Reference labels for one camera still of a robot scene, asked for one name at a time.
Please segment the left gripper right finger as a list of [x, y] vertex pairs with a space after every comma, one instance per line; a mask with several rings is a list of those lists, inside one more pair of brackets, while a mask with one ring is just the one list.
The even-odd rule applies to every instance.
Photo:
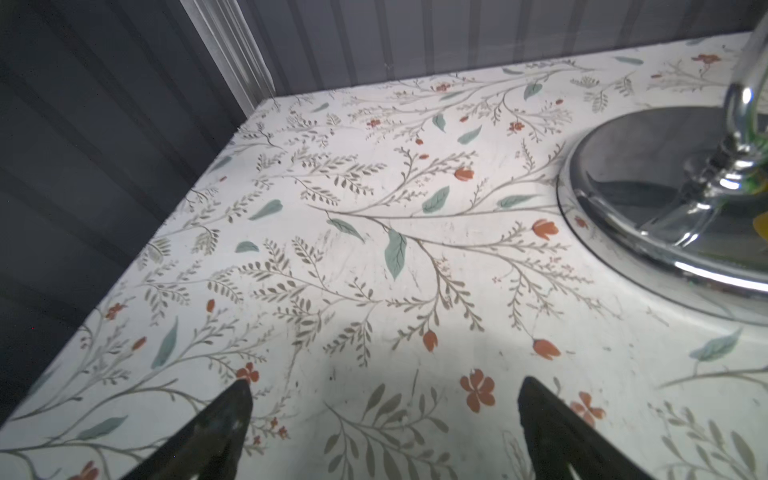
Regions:
[[522, 382], [518, 410], [538, 479], [650, 477], [531, 376]]

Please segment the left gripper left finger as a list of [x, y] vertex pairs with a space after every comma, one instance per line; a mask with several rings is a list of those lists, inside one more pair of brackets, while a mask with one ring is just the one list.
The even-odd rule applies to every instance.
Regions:
[[235, 478], [252, 408], [248, 383], [245, 380], [235, 381], [125, 477]]

